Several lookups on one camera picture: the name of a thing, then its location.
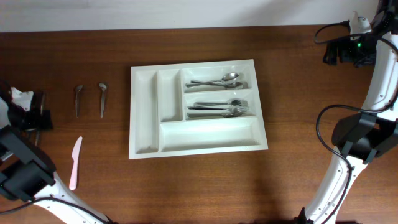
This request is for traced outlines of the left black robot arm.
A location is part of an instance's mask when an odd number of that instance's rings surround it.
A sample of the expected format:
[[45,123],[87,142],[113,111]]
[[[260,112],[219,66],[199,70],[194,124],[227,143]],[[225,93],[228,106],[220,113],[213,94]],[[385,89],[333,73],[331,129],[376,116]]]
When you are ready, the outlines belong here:
[[6,165],[1,169],[1,195],[24,202],[4,213],[36,205],[64,223],[112,223],[112,219],[73,193],[77,185],[77,157],[73,158],[70,185],[66,186],[51,158],[29,139],[30,133],[53,128],[44,103],[43,91],[22,92],[1,81],[1,163]]

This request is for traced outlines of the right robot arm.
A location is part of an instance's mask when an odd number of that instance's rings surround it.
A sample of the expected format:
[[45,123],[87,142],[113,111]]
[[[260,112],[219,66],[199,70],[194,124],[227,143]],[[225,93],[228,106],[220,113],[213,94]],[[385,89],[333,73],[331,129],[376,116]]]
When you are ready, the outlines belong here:
[[339,120],[324,147],[333,155],[315,198],[303,207],[294,223],[336,223],[338,211],[358,175],[375,158],[397,146],[397,1],[379,1],[369,21],[354,15],[340,22],[349,35],[325,40],[323,62],[349,62],[356,68],[374,66],[362,105],[336,104],[354,111]]

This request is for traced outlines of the steel spoon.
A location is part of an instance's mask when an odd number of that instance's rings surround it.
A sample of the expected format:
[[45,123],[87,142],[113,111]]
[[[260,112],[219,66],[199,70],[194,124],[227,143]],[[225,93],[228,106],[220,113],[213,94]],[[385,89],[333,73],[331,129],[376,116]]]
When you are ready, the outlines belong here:
[[233,82],[231,84],[222,84],[222,83],[207,83],[207,85],[209,86],[220,86],[223,87],[225,89],[243,89],[244,88],[244,84],[241,82]]
[[239,74],[236,72],[231,72],[231,73],[227,73],[219,80],[211,80],[211,81],[207,81],[207,82],[195,82],[195,83],[191,82],[191,83],[186,83],[185,86],[187,88],[191,88],[191,87],[195,87],[195,86],[207,85],[207,84],[212,84],[212,83],[216,83],[216,82],[220,82],[222,85],[226,86],[226,85],[230,85],[230,84],[238,81],[238,79],[239,79]]

